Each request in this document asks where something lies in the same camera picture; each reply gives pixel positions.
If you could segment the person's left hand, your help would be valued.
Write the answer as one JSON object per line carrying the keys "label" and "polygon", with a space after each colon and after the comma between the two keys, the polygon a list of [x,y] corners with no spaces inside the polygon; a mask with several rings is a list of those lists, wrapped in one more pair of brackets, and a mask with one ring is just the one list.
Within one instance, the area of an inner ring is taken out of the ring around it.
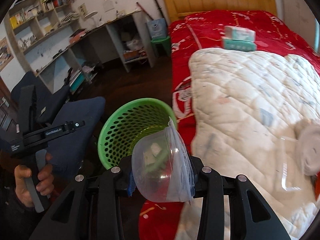
{"label": "person's left hand", "polygon": [[[52,193],[54,189],[53,181],[54,176],[52,175],[53,167],[48,161],[52,159],[52,156],[46,154],[46,166],[38,173],[37,177],[40,182],[36,185],[36,190],[42,196],[48,196]],[[19,201],[26,207],[34,207],[30,192],[25,184],[25,179],[30,178],[32,175],[31,169],[24,165],[16,166],[14,170],[16,189],[15,193]]]}

